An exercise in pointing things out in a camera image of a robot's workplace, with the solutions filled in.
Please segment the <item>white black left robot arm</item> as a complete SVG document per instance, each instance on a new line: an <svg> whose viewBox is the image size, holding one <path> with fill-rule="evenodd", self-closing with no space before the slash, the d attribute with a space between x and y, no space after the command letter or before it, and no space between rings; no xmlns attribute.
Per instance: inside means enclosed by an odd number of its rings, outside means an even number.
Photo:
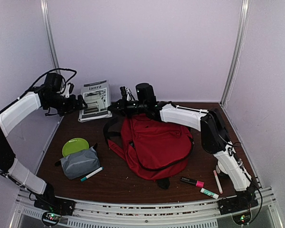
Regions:
<svg viewBox="0 0 285 228"><path fill-rule="evenodd" d="M17 159L9 139L23 139L22 121L40 108L47 111L46 116L51 115L51 109L56 109L57 115L64 116L87 108L83 97L72 93L74 85L70 79L65 79L58 71L60 69L55 68L39 76L38 80L44 79L41 85L37 86L34 82L22 95L0 110L0 175L35 194L49 211L59 206L53 186Z"/></svg>

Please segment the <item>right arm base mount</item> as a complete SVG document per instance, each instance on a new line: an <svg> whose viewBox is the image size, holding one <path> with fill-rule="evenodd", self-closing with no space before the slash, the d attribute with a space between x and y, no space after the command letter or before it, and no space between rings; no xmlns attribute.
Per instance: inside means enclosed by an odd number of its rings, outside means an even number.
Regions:
<svg viewBox="0 0 285 228"><path fill-rule="evenodd" d="M249 210L256 206L258 206L258 200L256 198L251 201L240 197L222 198L218 200L218 209L221 215Z"/></svg>

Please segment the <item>grey pencil pouch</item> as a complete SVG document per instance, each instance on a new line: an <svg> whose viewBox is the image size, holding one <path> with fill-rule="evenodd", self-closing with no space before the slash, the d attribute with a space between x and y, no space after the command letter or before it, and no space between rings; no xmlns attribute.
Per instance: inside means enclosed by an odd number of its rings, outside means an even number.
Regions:
<svg viewBox="0 0 285 228"><path fill-rule="evenodd" d="M97 155L98 143L89 149L68 155L55 162L55 167L62 167L64 175L69 179L85 176L101 167Z"/></svg>

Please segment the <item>red student backpack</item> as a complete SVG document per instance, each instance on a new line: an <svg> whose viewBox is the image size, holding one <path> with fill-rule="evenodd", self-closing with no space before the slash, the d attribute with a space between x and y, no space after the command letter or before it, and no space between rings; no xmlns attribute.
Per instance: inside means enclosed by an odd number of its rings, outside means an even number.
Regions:
<svg viewBox="0 0 285 228"><path fill-rule="evenodd" d="M168 189L169 178L188 165L194 147L190 129L138 114L124 118L119 132L110 131L110 127L118 122L119 118L115 117L103 127L108 147L125 160L137 176Z"/></svg>

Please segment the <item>black white magazine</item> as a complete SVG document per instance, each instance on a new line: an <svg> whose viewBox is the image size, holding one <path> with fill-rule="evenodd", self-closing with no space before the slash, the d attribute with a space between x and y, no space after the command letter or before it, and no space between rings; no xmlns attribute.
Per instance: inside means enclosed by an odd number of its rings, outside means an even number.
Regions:
<svg viewBox="0 0 285 228"><path fill-rule="evenodd" d="M87 104L87 108L79 112L79 122L112 117L112 113L108 110L111 105L108 80L84 84L81 95Z"/></svg>

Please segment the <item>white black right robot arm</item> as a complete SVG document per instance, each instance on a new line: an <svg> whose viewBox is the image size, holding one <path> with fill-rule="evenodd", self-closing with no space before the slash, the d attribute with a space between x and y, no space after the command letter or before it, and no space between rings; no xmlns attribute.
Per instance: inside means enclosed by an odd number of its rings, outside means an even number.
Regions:
<svg viewBox="0 0 285 228"><path fill-rule="evenodd" d="M131 100L128 99L133 96L131 92L124 86L120 90L122 98L108 106L110 112L127 117L146 114L159 122L180 124L200 131L202 148L217 158L222 170L232 180L237 195L234 206L243 210L256 198L257 185L237 156L218 109L193 109L173 102L159 102L148 83L136 85L137 98Z"/></svg>

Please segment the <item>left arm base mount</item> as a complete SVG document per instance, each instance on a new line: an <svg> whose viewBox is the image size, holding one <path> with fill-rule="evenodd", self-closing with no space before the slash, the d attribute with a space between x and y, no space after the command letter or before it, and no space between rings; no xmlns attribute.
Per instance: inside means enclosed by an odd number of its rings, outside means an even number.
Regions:
<svg viewBox="0 0 285 228"><path fill-rule="evenodd" d="M34 207L54 212L55 214L59 214L62 216L73 215L73 211L75 209L76 202L73 200L67 200L62 198L56 198L54 200L53 206L49 205L48 203L38 199L34 202Z"/></svg>

